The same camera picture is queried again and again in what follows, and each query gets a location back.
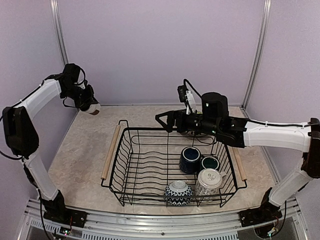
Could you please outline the white brown banded cup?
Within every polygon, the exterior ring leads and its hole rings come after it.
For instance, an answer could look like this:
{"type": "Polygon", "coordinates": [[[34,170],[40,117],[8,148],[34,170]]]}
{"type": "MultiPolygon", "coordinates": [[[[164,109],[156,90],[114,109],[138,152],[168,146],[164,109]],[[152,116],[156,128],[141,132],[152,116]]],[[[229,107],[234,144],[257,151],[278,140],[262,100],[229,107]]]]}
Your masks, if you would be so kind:
{"type": "Polygon", "coordinates": [[[100,109],[101,109],[101,105],[99,103],[96,103],[96,104],[91,104],[89,108],[84,112],[87,114],[96,116],[97,114],[99,114],[100,109]]]}

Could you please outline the navy blue mug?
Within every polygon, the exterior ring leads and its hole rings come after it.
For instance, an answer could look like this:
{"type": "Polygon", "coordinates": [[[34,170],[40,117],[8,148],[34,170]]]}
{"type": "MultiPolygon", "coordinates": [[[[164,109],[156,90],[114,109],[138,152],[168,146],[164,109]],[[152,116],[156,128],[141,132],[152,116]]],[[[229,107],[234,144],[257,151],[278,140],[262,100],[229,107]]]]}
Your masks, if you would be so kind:
{"type": "Polygon", "coordinates": [[[194,174],[200,168],[201,152],[192,146],[185,147],[180,154],[179,169],[185,174],[194,174]]]}

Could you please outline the dark teal mug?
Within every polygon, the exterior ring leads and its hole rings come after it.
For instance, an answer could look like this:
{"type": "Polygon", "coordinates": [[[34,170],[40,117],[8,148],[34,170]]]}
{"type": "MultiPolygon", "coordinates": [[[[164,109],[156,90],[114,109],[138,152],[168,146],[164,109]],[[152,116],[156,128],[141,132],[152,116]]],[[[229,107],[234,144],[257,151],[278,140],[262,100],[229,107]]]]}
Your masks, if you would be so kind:
{"type": "Polygon", "coordinates": [[[216,156],[205,156],[201,159],[199,172],[201,172],[204,169],[214,169],[219,170],[220,169],[220,161],[216,156]]]}

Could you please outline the blue white patterned bowl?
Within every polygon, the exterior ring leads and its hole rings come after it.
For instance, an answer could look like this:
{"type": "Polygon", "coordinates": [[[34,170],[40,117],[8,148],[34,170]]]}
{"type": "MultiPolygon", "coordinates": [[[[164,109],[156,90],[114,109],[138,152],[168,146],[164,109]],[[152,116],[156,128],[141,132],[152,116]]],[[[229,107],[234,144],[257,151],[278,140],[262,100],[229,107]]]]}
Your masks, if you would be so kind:
{"type": "Polygon", "coordinates": [[[168,205],[185,206],[191,202],[193,190],[183,180],[175,180],[164,189],[163,198],[168,205]]]}

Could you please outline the white floral patterned mug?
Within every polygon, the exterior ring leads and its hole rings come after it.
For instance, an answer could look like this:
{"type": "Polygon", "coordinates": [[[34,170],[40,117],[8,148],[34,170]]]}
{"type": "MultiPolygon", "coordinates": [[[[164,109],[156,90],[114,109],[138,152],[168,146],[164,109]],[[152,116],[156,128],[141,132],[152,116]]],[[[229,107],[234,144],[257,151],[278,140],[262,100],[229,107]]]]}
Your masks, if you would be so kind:
{"type": "Polygon", "coordinates": [[[218,194],[226,176],[224,171],[219,172],[213,168],[201,170],[195,185],[195,195],[204,197],[218,194]]]}

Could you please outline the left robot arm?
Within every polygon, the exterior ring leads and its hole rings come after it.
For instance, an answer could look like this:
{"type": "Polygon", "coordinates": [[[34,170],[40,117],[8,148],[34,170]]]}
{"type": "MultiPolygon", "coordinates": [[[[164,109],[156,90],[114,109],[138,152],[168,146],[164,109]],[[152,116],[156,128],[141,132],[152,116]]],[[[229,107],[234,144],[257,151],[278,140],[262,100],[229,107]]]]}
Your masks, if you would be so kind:
{"type": "Polygon", "coordinates": [[[13,155],[10,160],[21,161],[30,183],[45,201],[60,199],[61,193],[50,179],[39,153],[40,138],[34,126],[35,116],[54,98],[73,100],[73,107],[90,115],[97,115],[101,105],[94,97],[94,89],[85,79],[85,71],[74,63],[68,63],[59,74],[52,74],[13,106],[3,109],[6,145],[13,155]]]}

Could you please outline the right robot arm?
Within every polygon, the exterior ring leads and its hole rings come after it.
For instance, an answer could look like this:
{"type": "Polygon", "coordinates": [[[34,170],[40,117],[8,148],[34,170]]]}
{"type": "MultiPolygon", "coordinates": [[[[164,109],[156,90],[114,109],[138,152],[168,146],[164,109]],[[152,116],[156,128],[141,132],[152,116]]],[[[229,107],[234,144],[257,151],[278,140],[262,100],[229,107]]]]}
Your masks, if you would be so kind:
{"type": "Polygon", "coordinates": [[[157,114],[155,120],[168,132],[195,131],[214,136],[234,148],[274,147],[302,152],[302,162],[264,195],[256,218],[266,222],[293,194],[320,177],[320,121],[269,123],[229,115],[228,99],[217,92],[201,96],[201,113],[192,108],[192,95],[179,94],[186,108],[157,114]]]}

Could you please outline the left aluminium corner post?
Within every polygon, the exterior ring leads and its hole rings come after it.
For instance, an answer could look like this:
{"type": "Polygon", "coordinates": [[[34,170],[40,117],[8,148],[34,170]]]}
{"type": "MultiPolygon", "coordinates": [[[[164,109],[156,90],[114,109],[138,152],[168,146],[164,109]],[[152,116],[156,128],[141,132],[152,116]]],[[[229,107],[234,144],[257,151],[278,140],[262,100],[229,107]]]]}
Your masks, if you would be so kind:
{"type": "Polygon", "coordinates": [[[55,29],[55,34],[57,37],[57,43],[59,48],[59,53],[63,65],[69,63],[67,49],[64,41],[63,28],[60,18],[59,4],[57,0],[50,0],[50,8],[52,13],[53,25],[55,29]]]}

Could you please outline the aluminium corner post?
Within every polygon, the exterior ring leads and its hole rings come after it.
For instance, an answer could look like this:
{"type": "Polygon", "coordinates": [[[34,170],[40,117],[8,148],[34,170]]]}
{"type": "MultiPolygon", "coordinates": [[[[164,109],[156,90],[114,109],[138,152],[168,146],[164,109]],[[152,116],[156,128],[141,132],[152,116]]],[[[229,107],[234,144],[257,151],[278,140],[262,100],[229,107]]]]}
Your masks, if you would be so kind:
{"type": "Polygon", "coordinates": [[[268,24],[270,19],[270,13],[271,13],[271,6],[272,1],[271,0],[265,0],[263,5],[263,12],[262,12],[262,19],[259,29],[259,35],[257,40],[257,46],[255,50],[255,55],[253,59],[252,68],[249,75],[249,81],[248,85],[244,94],[244,98],[242,101],[242,109],[245,111],[250,103],[250,99],[254,90],[254,85],[257,79],[257,74],[259,71],[259,66],[261,63],[264,45],[265,45],[265,38],[268,31],[268,24]]]}
{"type": "Polygon", "coordinates": [[[50,8],[52,13],[53,25],[55,29],[55,34],[57,37],[57,43],[59,48],[59,53],[63,65],[69,63],[67,49],[64,41],[63,28],[60,18],[59,4],[57,0],[50,0],[50,8]]]}

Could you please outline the aluminium front rail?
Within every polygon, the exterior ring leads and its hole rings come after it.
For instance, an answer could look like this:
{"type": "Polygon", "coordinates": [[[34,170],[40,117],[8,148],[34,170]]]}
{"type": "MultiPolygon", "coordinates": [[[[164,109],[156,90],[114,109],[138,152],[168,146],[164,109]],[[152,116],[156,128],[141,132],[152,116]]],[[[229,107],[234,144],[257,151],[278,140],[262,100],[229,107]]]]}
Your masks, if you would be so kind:
{"type": "Polygon", "coordinates": [[[236,211],[195,215],[136,215],[87,210],[83,227],[67,228],[50,220],[41,220],[38,202],[30,201],[14,239],[46,240],[258,240],[258,234],[277,230],[273,240],[307,240],[306,226],[297,203],[282,208],[285,219],[243,227],[236,211]]]}

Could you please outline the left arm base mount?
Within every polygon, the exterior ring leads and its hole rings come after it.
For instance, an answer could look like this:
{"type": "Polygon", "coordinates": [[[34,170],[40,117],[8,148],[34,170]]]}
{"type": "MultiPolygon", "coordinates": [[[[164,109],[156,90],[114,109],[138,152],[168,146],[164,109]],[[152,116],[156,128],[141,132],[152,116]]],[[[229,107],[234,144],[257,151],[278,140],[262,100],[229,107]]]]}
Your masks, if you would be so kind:
{"type": "Polygon", "coordinates": [[[69,225],[71,227],[84,228],[88,213],[82,210],[67,208],[64,196],[58,191],[53,200],[41,199],[45,212],[43,217],[56,223],[69,225]]]}

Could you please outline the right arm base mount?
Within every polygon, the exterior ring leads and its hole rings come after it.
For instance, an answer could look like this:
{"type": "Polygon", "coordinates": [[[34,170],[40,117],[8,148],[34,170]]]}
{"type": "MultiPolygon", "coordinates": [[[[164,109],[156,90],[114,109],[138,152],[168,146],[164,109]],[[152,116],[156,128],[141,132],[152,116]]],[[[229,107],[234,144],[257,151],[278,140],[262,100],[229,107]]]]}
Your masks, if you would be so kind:
{"type": "Polygon", "coordinates": [[[248,208],[238,213],[242,227],[262,224],[265,222],[280,219],[283,215],[279,206],[270,203],[270,187],[264,194],[259,207],[248,208]]]}

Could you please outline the right aluminium corner post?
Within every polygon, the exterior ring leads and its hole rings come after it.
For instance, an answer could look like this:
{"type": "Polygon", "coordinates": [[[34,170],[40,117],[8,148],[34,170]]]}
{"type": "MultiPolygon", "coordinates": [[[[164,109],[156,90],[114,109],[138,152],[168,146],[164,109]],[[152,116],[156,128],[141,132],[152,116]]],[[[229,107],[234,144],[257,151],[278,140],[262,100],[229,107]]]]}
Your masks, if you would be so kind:
{"type": "Polygon", "coordinates": [[[265,0],[263,5],[263,12],[262,12],[262,19],[259,29],[259,35],[257,40],[257,46],[255,50],[255,55],[253,59],[252,68],[249,75],[249,81],[248,85],[244,94],[244,98],[242,101],[242,109],[245,111],[250,103],[250,99],[254,90],[254,85],[257,79],[257,74],[259,71],[259,66],[261,63],[264,45],[265,45],[265,38],[268,31],[268,24],[270,19],[270,13],[271,13],[271,6],[272,1],[271,0],[265,0]]]}

